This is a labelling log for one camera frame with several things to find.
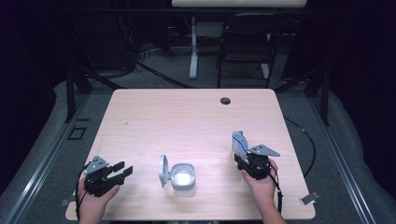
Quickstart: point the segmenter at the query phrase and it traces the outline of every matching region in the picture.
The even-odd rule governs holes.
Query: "black wire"
[[[85,194],[88,192],[86,191],[85,194],[83,195],[83,197],[81,198],[81,200],[78,198],[78,184],[79,184],[79,179],[81,178],[81,174],[82,172],[84,172],[85,169],[87,169],[89,163],[86,164],[84,167],[82,167],[81,171],[78,172],[78,176],[76,178],[76,215],[77,215],[77,219],[79,220],[79,206],[81,205],[82,199],[84,198]]]
[[[302,128],[300,125],[298,125],[296,122],[294,122],[294,121],[292,121],[291,119],[288,119],[288,118],[286,118],[286,117],[283,117],[283,118],[284,118],[285,120],[287,120],[288,122],[290,122],[290,123],[294,124],[295,126],[297,126],[297,128],[299,128],[299,129],[306,135],[306,137],[308,137],[309,141],[310,141],[311,144],[312,144],[312,148],[313,148],[313,151],[314,151],[314,155],[313,155],[313,157],[312,157],[311,164],[309,165],[308,169],[307,169],[307,170],[305,171],[305,173],[304,173],[304,177],[306,177],[306,176],[309,174],[309,172],[311,171],[312,166],[314,165],[315,159],[316,159],[316,157],[317,157],[317,148],[316,148],[316,146],[315,146],[314,140],[312,140],[311,136],[309,136],[309,134],[305,131],[305,129]]]
[[[154,74],[157,77],[161,77],[162,79],[164,79],[165,81],[171,83],[172,85],[175,85],[175,86],[181,87],[181,88],[185,88],[185,89],[197,89],[194,86],[187,85],[187,84],[184,84],[184,83],[179,82],[177,80],[174,80],[174,79],[172,79],[172,78],[170,78],[170,77],[168,77],[168,76],[166,76],[166,75],[164,75],[164,74],[162,74],[162,73],[160,73],[160,72],[158,72],[158,71],[156,71],[156,70],[154,70],[154,69],[142,64],[139,61],[136,61],[136,63],[139,64],[144,69],[148,70],[150,73]]]

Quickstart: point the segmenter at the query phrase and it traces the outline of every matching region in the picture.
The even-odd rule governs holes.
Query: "human hand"
[[[93,224],[102,220],[107,203],[119,192],[120,186],[116,185],[101,197],[95,197],[84,189],[85,177],[78,183],[79,223]]]
[[[271,162],[270,174],[274,178],[276,178],[276,163],[273,160],[269,161]],[[242,177],[244,177],[245,181],[250,186],[252,196],[259,209],[264,206],[275,206],[274,194],[276,185],[270,176],[267,176],[261,180],[256,180],[255,178],[251,177],[245,170],[242,170],[241,173]]]

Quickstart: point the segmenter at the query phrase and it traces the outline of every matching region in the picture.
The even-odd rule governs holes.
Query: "human arm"
[[[101,197],[95,197],[84,189],[85,177],[78,183],[79,223],[97,224],[102,220],[107,203],[119,192],[120,186],[116,185]]]
[[[276,177],[276,163],[272,160],[270,160],[270,162],[272,165],[271,175]],[[274,181],[269,176],[261,180],[256,180],[252,178],[245,170],[243,170],[241,173],[242,177],[244,177],[250,186],[250,191],[254,202],[259,208],[260,214],[262,216],[262,223],[286,223],[285,219],[277,211],[276,205],[274,203],[274,194],[276,188]]]

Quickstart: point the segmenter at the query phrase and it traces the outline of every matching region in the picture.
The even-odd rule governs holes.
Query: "table surface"
[[[231,103],[223,105],[220,99]],[[248,184],[233,163],[232,133],[243,131],[249,146],[265,144],[280,154],[279,167],[285,219],[315,216],[304,177],[271,90],[193,89],[117,90],[107,107],[87,163],[98,155],[110,165],[125,161],[134,173],[107,205],[108,220],[246,220],[261,219]],[[158,177],[160,155],[169,169],[190,163],[196,192],[177,197],[170,181]],[[66,217],[76,220],[70,203]]]
[[[305,7],[306,0],[172,0],[173,7]]]

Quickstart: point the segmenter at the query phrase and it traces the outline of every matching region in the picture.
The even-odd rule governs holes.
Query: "table leg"
[[[197,78],[197,67],[198,67],[198,53],[197,53],[197,34],[196,34],[196,22],[195,17],[191,19],[191,64],[190,64],[190,79]]]

